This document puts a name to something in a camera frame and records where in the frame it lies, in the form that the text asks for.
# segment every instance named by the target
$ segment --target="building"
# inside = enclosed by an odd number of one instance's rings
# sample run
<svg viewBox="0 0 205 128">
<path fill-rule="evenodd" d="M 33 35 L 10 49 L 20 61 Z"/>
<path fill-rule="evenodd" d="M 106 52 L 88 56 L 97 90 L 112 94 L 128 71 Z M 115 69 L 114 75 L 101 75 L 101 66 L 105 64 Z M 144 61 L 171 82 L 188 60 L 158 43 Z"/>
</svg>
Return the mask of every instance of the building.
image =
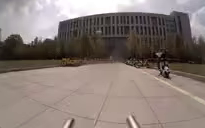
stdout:
<svg viewBox="0 0 205 128">
<path fill-rule="evenodd" d="M 69 41 L 83 34 L 95 35 L 97 31 L 113 47 L 126 42 L 131 31 L 149 47 L 165 48 L 168 38 L 173 40 L 176 35 L 181 35 L 185 43 L 192 40 L 188 14 L 176 11 L 170 15 L 118 12 L 69 19 L 59 23 L 58 39 Z"/>
</svg>

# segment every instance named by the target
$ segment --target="lawn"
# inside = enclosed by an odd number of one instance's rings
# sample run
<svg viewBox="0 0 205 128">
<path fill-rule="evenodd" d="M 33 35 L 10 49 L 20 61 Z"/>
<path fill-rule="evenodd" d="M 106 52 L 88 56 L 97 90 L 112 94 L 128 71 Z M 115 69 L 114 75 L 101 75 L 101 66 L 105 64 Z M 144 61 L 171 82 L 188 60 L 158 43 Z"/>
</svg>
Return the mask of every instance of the lawn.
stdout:
<svg viewBox="0 0 205 128">
<path fill-rule="evenodd" d="M 19 68 L 31 68 L 59 65 L 59 60 L 17 60 L 17 61 L 0 61 L 0 71 L 19 69 Z"/>
<path fill-rule="evenodd" d="M 170 68 L 172 70 L 205 76 L 205 65 L 202 64 L 171 63 Z"/>
</svg>

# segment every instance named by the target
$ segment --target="paved plaza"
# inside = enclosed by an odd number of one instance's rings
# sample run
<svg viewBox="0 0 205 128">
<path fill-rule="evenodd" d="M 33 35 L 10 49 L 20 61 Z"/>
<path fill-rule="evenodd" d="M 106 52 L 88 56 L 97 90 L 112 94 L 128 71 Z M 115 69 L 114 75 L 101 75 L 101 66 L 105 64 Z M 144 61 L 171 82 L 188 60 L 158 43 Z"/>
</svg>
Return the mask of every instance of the paved plaza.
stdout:
<svg viewBox="0 0 205 128">
<path fill-rule="evenodd" d="M 1 128 L 205 128 L 205 83 L 122 63 L 0 74 Z"/>
</svg>

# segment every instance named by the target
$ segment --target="sky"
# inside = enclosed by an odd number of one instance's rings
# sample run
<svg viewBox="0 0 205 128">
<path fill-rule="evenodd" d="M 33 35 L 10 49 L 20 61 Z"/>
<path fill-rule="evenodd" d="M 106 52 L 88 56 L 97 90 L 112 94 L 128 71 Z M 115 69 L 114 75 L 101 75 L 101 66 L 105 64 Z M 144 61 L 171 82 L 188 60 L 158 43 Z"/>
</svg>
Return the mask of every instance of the sky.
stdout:
<svg viewBox="0 0 205 128">
<path fill-rule="evenodd" d="M 53 38 L 59 21 L 109 12 L 186 12 L 192 34 L 205 37 L 205 0 L 0 0 L 2 38 L 20 34 L 25 43 L 36 36 Z"/>
</svg>

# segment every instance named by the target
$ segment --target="motorcyclist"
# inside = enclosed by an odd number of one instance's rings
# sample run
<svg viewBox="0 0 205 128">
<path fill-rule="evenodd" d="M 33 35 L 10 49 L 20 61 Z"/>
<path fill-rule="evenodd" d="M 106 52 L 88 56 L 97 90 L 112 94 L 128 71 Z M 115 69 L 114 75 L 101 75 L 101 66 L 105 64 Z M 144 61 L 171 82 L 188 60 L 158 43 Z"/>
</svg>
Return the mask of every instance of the motorcyclist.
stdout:
<svg viewBox="0 0 205 128">
<path fill-rule="evenodd" d="M 162 74 L 162 70 L 164 69 L 164 67 L 168 66 L 166 54 L 167 54 L 166 50 L 164 50 L 164 51 L 159 50 L 159 52 L 156 53 L 156 55 L 158 57 L 157 67 L 158 67 L 158 70 L 160 71 L 160 75 Z"/>
</svg>

